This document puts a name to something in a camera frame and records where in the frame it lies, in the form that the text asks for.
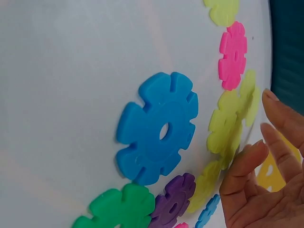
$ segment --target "white surface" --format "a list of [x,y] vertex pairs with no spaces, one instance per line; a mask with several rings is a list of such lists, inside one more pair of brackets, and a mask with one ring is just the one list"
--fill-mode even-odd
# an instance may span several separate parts
[[[215,158],[206,148],[224,27],[201,0],[0,0],[0,221],[4,228],[68,228],[108,188],[128,183],[114,156],[121,111],[138,86],[179,71],[199,96],[196,132],[182,160],[149,186],[154,195]],[[268,3],[242,0],[247,69],[269,87]],[[259,114],[257,122],[263,119]],[[248,137],[245,128],[242,146]],[[193,227],[200,211],[179,221]],[[224,227],[220,208],[210,227]]]

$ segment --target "plastic flower toy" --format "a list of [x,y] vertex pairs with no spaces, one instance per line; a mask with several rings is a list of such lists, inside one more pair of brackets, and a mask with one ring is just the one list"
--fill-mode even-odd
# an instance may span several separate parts
[[224,57],[218,62],[218,76],[223,81],[223,88],[231,91],[237,88],[241,74],[245,71],[247,38],[244,26],[237,21],[227,31],[224,32],[219,47]]
[[209,14],[216,25],[229,27],[235,21],[239,0],[204,0],[204,3],[211,8]]
[[220,171],[221,163],[219,161],[212,161],[196,179],[196,189],[187,209],[189,213],[199,210],[204,205],[206,199],[213,193]]
[[217,205],[219,204],[220,197],[216,194],[206,206],[206,209],[202,211],[199,216],[198,222],[195,224],[195,228],[203,228],[207,222],[209,222],[210,217],[214,214],[215,210],[217,209]]
[[236,90],[225,91],[209,124],[211,134],[207,138],[207,148],[221,155],[222,169],[229,166],[241,141],[242,123],[237,121],[239,104]]
[[[179,149],[187,149],[195,125],[190,120],[198,115],[199,102],[192,92],[192,82],[185,75],[158,73],[139,88],[145,102],[125,107],[117,129],[117,140],[129,147],[120,150],[116,159],[123,175],[140,185],[157,182],[180,162]],[[169,129],[160,139],[160,131]]]
[[158,195],[155,199],[155,211],[151,214],[149,228],[172,228],[177,223],[177,217],[185,213],[189,198],[195,191],[194,179],[192,174],[185,173],[166,185],[166,195]]
[[89,206],[93,218],[81,216],[72,228],[147,228],[154,208],[154,196],[146,187],[127,184],[122,191],[110,189],[97,197]]
[[247,127],[250,127],[257,115],[260,104],[260,89],[256,86],[256,72],[248,70],[241,84],[240,90],[240,109],[238,116],[245,119]]
[[178,224],[175,228],[189,228],[189,225],[187,223]]

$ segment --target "fingernail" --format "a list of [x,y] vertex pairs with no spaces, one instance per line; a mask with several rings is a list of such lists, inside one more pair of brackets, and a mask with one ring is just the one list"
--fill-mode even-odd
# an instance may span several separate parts
[[269,89],[265,89],[264,94],[273,101],[279,101],[276,95],[273,92],[271,92]]
[[264,140],[263,140],[263,139],[257,141],[257,142],[253,145],[253,147],[258,147],[258,146],[261,145],[261,144],[264,144]]

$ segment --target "teal fabric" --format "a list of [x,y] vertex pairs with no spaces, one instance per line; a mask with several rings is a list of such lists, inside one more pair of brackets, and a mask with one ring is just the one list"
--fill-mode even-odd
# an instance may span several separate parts
[[270,0],[273,36],[271,89],[304,115],[304,0]]

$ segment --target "hand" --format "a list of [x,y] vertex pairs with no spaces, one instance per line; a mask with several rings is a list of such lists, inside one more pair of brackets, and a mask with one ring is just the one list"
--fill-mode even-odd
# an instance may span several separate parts
[[[262,96],[268,119],[304,155],[304,117],[265,90]],[[304,227],[303,164],[269,124],[261,124],[265,142],[246,146],[236,157],[220,187],[227,228],[302,228]],[[286,181],[278,192],[270,193],[256,182],[254,169],[270,149]]]

